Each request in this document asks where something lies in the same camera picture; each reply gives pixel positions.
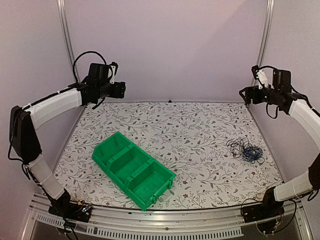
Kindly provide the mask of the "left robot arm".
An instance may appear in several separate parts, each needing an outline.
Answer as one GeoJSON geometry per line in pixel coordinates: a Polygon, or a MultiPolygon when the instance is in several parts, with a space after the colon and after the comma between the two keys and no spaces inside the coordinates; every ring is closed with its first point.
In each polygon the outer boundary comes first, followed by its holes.
{"type": "Polygon", "coordinates": [[[17,157],[28,179],[43,190],[47,198],[55,203],[55,209],[63,216],[74,213],[71,196],[58,182],[53,171],[44,160],[37,130],[45,123],[72,109],[92,104],[96,109],[106,98],[122,99],[125,82],[116,82],[119,65],[116,62],[91,63],[87,76],[26,106],[14,106],[10,111],[9,148],[17,157]]]}

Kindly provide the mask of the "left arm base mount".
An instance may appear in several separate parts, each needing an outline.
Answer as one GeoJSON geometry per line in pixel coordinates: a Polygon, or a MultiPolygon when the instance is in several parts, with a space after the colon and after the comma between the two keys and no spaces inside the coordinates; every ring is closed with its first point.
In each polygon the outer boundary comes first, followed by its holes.
{"type": "Polygon", "coordinates": [[[92,209],[93,205],[91,203],[86,203],[83,200],[78,202],[67,200],[66,202],[54,201],[50,205],[48,212],[62,218],[88,223],[92,214],[92,209]]]}

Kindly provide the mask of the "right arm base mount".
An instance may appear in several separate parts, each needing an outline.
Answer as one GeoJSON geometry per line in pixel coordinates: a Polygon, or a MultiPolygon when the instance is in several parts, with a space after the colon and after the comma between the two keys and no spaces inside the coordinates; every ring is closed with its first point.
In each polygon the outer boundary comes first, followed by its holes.
{"type": "Polygon", "coordinates": [[[262,223],[257,224],[257,229],[264,235],[273,234],[282,220],[282,215],[285,213],[283,205],[284,202],[265,203],[264,201],[258,202],[253,198],[248,198],[243,201],[240,207],[240,214],[242,215],[245,223],[253,223],[264,220],[262,223]],[[243,206],[248,201],[253,200],[257,204],[243,206]]]}

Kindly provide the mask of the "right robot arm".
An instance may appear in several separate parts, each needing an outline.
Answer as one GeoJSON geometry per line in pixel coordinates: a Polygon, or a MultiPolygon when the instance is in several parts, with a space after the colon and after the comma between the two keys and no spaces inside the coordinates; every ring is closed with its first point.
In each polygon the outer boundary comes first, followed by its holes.
{"type": "MultiPolygon", "coordinates": [[[[256,86],[245,87],[239,91],[246,105],[266,103],[275,105],[276,111],[282,111],[296,120],[320,146],[320,113],[312,107],[305,94],[296,91],[291,84],[291,72],[266,65],[251,68],[256,86]]],[[[317,156],[308,170],[292,180],[266,190],[258,213],[269,218],[285,201],[304,197],[320,190],[320,157],[317,156]]]]}

